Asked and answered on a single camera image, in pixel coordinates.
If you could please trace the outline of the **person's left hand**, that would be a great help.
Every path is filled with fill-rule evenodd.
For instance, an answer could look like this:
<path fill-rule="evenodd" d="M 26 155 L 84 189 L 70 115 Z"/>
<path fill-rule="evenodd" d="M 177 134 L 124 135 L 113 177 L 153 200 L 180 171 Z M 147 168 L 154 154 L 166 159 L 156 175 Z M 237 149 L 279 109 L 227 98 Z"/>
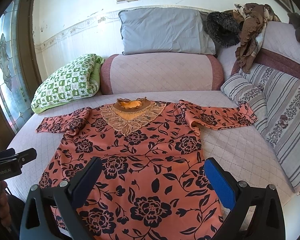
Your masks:
<path fill-rule="evenodd" d="M 1 181 L 1 192 L 0 192 L 0 219 L 4 227 L 9 228 L 11 226 L 11 215 L 10 207 L 8 204 L 7 194 L 5 189 L 7 188 L 6 181 Z"/>

